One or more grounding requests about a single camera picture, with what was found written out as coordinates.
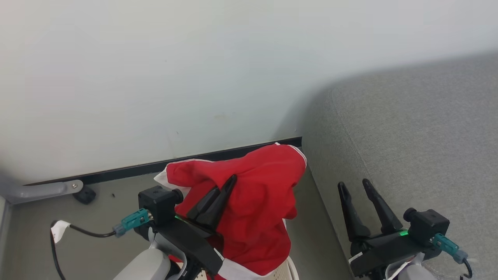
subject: gray fabric couch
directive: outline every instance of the gray fabric couch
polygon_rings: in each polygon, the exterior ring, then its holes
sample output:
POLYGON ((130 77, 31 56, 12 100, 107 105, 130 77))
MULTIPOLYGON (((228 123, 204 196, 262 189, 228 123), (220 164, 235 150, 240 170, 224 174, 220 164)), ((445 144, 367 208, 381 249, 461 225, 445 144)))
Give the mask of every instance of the gray fabric couch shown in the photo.
MULTIPOLYGON (((347 258, 337 183, 380 233, 362 186, 368 178, 400 220, 409 207, 446 216, 474 278, 498 279, 498 54, 336 83, 309 109, 303 149, 347 258)), ((466 271, 446 253, 425 265, 439 279, 466 271)))

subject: gray carpet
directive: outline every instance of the gray carpet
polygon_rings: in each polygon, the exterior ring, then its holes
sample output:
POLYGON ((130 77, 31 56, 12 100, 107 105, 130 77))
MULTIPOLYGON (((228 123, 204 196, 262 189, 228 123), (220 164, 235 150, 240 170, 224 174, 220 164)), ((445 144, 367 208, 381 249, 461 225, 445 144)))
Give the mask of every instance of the gray carpet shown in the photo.
MULTIPOLYGON (((50 253, 50 223, 61 219, 89 231, 109 232, 138 208, 139 191, 157 185, 153 177, 149 174, 91 185, 98 196, 91 205, 83 205, 68 195, 14 207, 1 279, 58 279, 50 253)), ((292 241, 290 255, 300 279, 351 279, 310 172, 306 172, 294 193, 298 216, 287 227, 292 241)), ((57 244, 57 254, 68 280, 108 280, 147 247, 148 242, 134 232, 119 239, 98 239, 68 230, 57 244)))

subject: red garment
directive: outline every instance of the red garment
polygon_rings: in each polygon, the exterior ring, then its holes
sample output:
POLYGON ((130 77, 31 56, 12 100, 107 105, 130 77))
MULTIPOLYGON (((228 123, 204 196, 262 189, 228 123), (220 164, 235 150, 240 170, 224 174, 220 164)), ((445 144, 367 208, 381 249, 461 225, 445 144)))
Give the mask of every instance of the red garment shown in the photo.
POLYGON ((266 275, 289 256, 290 239, 282 219, 297 215, 292 187, 305 169, 306 158, 296 147, 273 144, 237 159, 170 163, 166 173, 169 183, 191 188, 176 207, 183 216, 214 186, 221 188, 237 175, 217 228, 224 238, 222 255, 266 275))

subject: cable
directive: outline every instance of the cable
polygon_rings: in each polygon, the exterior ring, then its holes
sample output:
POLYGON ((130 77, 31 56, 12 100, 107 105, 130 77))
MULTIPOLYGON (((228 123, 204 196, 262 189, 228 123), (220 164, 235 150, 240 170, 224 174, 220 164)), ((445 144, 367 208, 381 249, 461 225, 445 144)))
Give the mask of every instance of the cable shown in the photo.
POLYGON ((469 274, 468 275, 464 274, 464 276, 467 277, 468 279, 470 279, 470 278, 472 278, 472 268, 470 267, 470 264, 467 261, 467 259, 464 259, 464 264, 467 267, 467 270, 469 271, 469 274))
POLYGON ((92 236, 92 237, 105 238, 105 237, 116 235, 115 231, 109 232, 109 233, 104 233, 104 234, 97 234, 97 233, 86 231, 86 230, 84 230, 84 229, 82 229, 80 227, 77 227, 75 225, 69 225, 69 227, 72 228, 72 229, 74 229, 74 230, 77 230, 77 231, 79 231, 81 233, 84 233, 86 235, 92 236))
MULTIPOLYGON (((53 221, 52 224, 50 225, 50 228, 52 228, 55 225, 55 223, 57 223, 57 222, 58 221, 53 221)), ((83 234, 86 234, 86 235, 89 235, 92 237, 98 237, 98 238, 110 237, 110 236, 113 236, 116 234, 115 231, 105 233, 105 234, 97 234, 97 233, 93 233, 93 232, 89 232, 87 230, 84 230, 84 229, 77 227, 75 225, 69 225, 69 227, 74 229, 74 230, 77 230, 83 234)), ((55 269, 57 270, 57 273, 59 274, 59 277, 61 278, 61 280, 66 280, 66 278, 62 274, 61 268, 59 266, 59 261, 57 260, 57 252, 55 252, 55 240, 54 240, 54 236, 52 234, 51 229, 50 229, 50 246, 52 247, 52 257, 54 258, 55 269)))

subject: white trim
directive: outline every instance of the white trim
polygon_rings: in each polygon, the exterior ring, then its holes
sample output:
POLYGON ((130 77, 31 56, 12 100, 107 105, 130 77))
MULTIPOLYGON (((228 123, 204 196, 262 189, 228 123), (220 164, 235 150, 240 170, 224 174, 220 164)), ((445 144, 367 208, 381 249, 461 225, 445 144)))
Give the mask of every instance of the white trim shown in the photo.
POLYGON ((169 183, 168 182, 168 173, 166 172, 166 170, 161 171, 161 173, 159 173, 158 175, 156 175, 154 177, 154 180, 156 182, 158 182, 159 184, 161 184, 161 185, 163 185, 163 186, 165 186, 167 188, 170 188, 172 190, 179 189, 182 192, 183 197, 186 197, 187 194, 191 190, 191 188, 189 188, 189 187, 182 187, 182 186, 177 186, 177 185, 169 183))
POLYGON ((359 257, 361 257, 361 256, 363 256, 363 252, 359 252, 358 254, 356 254, 356 255, 352 256, 352 257, 348 260, 349 264, 351 264, 351 262, 352 262, 352 261, 356 260, 357 258, 359 258, 359 257))
POLYGON ((287 265, 289 265, 290 274, 292 276, 292 279, 293 280, 299 280, 299 275, 297 274, 296 265, 294 264, 294 262, 292 261, 292 259, 290 258, 290 256, 287 257, 287 265))
POLYGON ((170 162, 170 163, 168 163, 168 164, 166 165, 166 167, 168 167, 168 165, 170 165, 170 164, 181 163, 181 162, 188 162, 188 161, 204 161, 204 162, 214 162, 214 161, 210 161, 210 160, 206 160, 206 159, 191 158, 191 159, 186 159, 186 160, 180 160, 180 161, 170 162))
POLYGON ((218 271, 218 274, 226 280, 258 280, 272 273, 273 271, 266 275, 259 275, 229 259, 223 260, 223 264, 218 271))
POLYGON ((308 166, 308 160, 306 159, 306 156, 303 154, 303 152, 301 152, 300 149, 294 147, 293 145, 288 145, 289 147, 293 148, 294 150, 296 150, 296 152, 298 152, 304 159, 304 166, 307 167, 308 166))
POLYGON ((216 248, 213 248, 213 250, 215 250, 216 254, 218 254, 218 256, 220 257, 220 259, 221 259, 222 261, 224 261, 224 260, 225 260, 225 257, 223 257, 223 256, 222 256, 222 254, 221 254, 218 250, 216 250, 216 248))

